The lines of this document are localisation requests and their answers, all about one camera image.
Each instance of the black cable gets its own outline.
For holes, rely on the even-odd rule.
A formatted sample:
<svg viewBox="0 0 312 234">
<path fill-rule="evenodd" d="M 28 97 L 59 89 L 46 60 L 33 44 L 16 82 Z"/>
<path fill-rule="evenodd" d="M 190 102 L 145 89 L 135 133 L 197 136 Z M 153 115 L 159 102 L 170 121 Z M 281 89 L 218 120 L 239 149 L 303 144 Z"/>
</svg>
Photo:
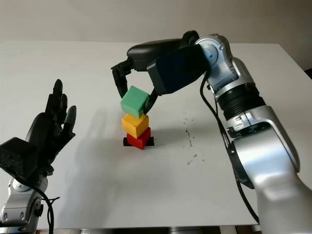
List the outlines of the black cable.
<svg viewBox="0 0 312 234">
<path fill-rule="evenodd" d="M 19 183 L 21 183 L 21 184 L 23 184 L 23 185 L 25 185 L 25 186 L 35 190 L 37 193 L 39 193 L 42 196 L 43 200 L 45 200 L 45 202 L 48 205 L 48 212 L 47 212 L 48 216 L 50 214 L 50 220 L 48 220 L 49 234 L 53 234 L 53 230 L 54 230 L 54 212 L 53 212 L 53 207 L 52 207 L 52 203 L 50 202 L 50 199 L 47 197 L 47 195 L 41 189 L 37 188 L 35 185 L 28 184 L 28 182 L 24 178 L 22 178 L 20 176 L 16 176 L 15 179 Z"/>
<path fill-rule="evenodd" d="M 252 206 L 250 205 L 248 199 L 246 198 L 246 195 L 245 195 L 245 193 L 244 193 L 244 191 L 243 191 L 243 188 L 242 188 L 240 182 L 238 181 L 237 178 L 235 178 L 235 180 L 236 180 L 236 185 L 237 185 L 239 194 L 240 194 L 240 196 L 242 197 L 242 199 L 243 199 L 243 201 L 244 201 L 244 203 L 245 203 L 245 205 L 246 205 L 246 207 L 247 207 L 249 213 L 252 215 L 252 217 L 255 219 L 255 221 L 256 221 L 257 223 L 259 223 L 259 217 L 258 217 L 257 214 L 254 212 Z"/>
<path fill-rule="evenodd" d="M 53 203 L 54 203 L 56 200 L 58 200 L 58 199 L 60 199 L 59 196 L 56 197 L 56 198 L 51 198 L 51 199 L 49 199 L 49 201 L 51 202 L 51 205 L 53 205 Z M 50 212 L 49 212 L 49 209 L 48 209 L 48 213 L 47 213 L 48 223 L 50 223 L 50 216 L 49 216 L 49 214 L 50 214 Z"/>
<path fill-rule="evenodd" d="M 228 145 L 230 143 L 230 139 L 229 139 L 229 136 L 227 135 L 226 131 L 225 131 L 225 128 L 218 116 L 218 105 L 217 105 L 217 101 L 216 99 L 214 100 L 215 102 L 215 110 L 213 109 L 213 107 L 211 106 L 211 104 L 207 101 L 206 97 L 204 96 L 204 86 L 205 86 L 205 82 L 206 82 L 206 77 L 203 78 L 202 82 L 201 82 L 201 85 L 200 85 L 200 89 L 199 89 L 199 92 L 200 92 L 200 96 L 202 97 L 204 103 L 208 106 L 208 108 L 211 110 L 211 112 L 213 113 L 217 123 L 218 123 L 218 126 L 219 126 L 219 130 L 220 130 L 220 133 L 222 135 L 222 138 L 223 138 L 223 142 L 224 142 L 224 146 L 226 149 L 228 149 Z M 249 213 L 251 214 L 251 216 L 255 219 L 255 221 L 257 223 L 259 223 L 259 217 L 257 216 L 257 214 L 254 212 L 252 206 L 250 205 L 248 199 L 246 198 L 245 196 L 245 193 L 242 189 L 242 186 L 240 184 L 240 182 L 238 181 L 238 179 L 236 178 L 235 176 L 235 180 L 236 180 L 236 184 L 237 184 L 237 188 L 238 188 L 238 191 L 239 191 L 239 194 L 240 196 L 242 197 Z"/>
<path fill-rule="evenodd" d="M 48 219 L 48 224 L 49 224 L 49 234 L 53 234 L 53 229 L 54 229 L 54 212 L 53 212 L 53 207 L 52 207 L 52 203 L 50 202 L 49 198 L 47 197 L 47 195 L 40 190 L 39 188 L 37 188 L 36 186 L 31 187 L 33 190 L 35 190 L 37 193 L 39 193 L 43 199 L 45 200 L 45 202 L 48 205 L 48 216 L 50 214 L 50 219 Z"/>
<path fill-rule="evenodd" d="M 218 113 L 218 102 L 216 101 L 216 99 L 214 99 L 214 104 L 215 104 L 216 115 L 219 116 L 219 113 Z"/>
</svg>

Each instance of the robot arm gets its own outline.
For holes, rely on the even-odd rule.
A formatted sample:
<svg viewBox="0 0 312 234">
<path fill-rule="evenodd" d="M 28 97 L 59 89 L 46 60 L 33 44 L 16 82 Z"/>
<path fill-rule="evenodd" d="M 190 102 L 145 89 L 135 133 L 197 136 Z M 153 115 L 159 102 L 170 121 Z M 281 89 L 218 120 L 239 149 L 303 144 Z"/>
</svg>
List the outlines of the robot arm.
<svg viewBox="0 0 312 234">
<path fill-rule="evenodd" d="M 76 107 L 67 110 L 67 96 L 58 79 L 49 95 L 45 112 L 34 119 L 26 141 L 14 137 L 0 145 L 0 167 L 13 178 L 9 197 L 0 213 L 0 233 L 35 233 L 46 200 L 50 215 L 49 233 L 53 233 L 53 209 L 44 194 L 51 163 L 59 151 L 75 136 Z"/>
<path fill-rule="evenodd" d="M 235 176 L 256 191 L 262 232 L 312 233 L 312 191 L 297 176 L 300 163 L 295 147 L 273 109 L 260 97 L 244 63 L 232 56 L 227 39 L 212 34 L 184 48 L 175 44 L 169 49 L 164 43 L 132 47 L 128 59 L 133 55 L 145 58 L 144 69 L 137 70 L 149 72 L 159 96 L 187 86 L 206 72 L 205 78 L 227 121 L 227 133 L 233 139 L 227 150 Z M 150 47 L 158 47 L 159 53 L 149 57 Z M 177 88 L 170 89 L 167 84 Z"/>
<path fill-rule="evenodd" d="M 272 107 L 225 37 L 210 35 L 196 44 L 209 61 L 207 82 L 234 139 L 228 153 L 236 177 L 255 188 L 262 232 L 312 233 L 312 191 L 297 176 L 298 154 Z"/>
</svg>

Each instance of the white table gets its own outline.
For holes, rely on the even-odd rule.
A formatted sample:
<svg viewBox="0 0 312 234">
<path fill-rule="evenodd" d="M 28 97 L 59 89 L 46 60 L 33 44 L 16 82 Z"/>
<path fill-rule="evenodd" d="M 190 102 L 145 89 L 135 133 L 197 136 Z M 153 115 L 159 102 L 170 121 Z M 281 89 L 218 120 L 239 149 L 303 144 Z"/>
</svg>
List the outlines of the white table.
<svg viewBox="0 0 312 234">
<path fill-rule="evenodd" d="M 157 100 L 149 113 L 154 147 L 122 146 L 125 114 L 110 68 L 132 45 L 0 44 L 0 142 L 26 137 L 57 78 L 68 104 L 78 109 L 77 136 L 57 156 L 48 178 L 47 195 L 61 197 L 53 204 L 55 228 L 254 224 L 216 121 L 199 96 L 199 80 Z M 232 52 L 279 116 L 300 155 L 299 175 L 312 188 L 312 81 L 279 45 L 233 44 Z M 128 84 L 152 90 L 147 73 L 133 72 Z M 8 180 L 0 171 L 0 204 L 7 199 Z M 245 191 L 255 207 L 254 191 Z M 47 228 L 45 214 L 38 228 Z"/>
</svg>

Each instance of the block tower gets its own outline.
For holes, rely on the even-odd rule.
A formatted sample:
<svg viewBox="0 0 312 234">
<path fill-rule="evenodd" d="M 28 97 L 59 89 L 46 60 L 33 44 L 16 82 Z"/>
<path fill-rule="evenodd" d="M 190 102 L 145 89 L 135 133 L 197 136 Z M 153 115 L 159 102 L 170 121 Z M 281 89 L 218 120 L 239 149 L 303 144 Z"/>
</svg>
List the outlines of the block tower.
<svg viewBox="0 0 312 234">
<path fill-rule="evenodd" d="M 127 133 L 127 142 L 142 150 L 151 137 L 149 118 L 143 114 L 148 97 L 148 93 L 131 86 L 120 102 L 121 108 L 127 113 L 121 119 L 122 128 Z"/>
</svg>

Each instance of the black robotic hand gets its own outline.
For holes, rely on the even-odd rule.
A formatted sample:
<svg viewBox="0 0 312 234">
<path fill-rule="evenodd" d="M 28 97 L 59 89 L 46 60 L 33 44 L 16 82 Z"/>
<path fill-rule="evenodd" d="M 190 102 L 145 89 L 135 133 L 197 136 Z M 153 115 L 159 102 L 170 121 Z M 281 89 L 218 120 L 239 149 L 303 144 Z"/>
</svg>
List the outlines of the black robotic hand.
<svg viewBox="0 0 312 234">
<path fill-rule="evenodd" d="M 26 141 L 14 137 L 0 145 L 0 167 L 17 180 L 35 184 L 39 175 L 53 173 L 51 163 L 75 136 L 76 106 L 67 111 L 67 96 L 58 79 L 49 95 L 45 112 L 34 119 Z"/>
</svg>

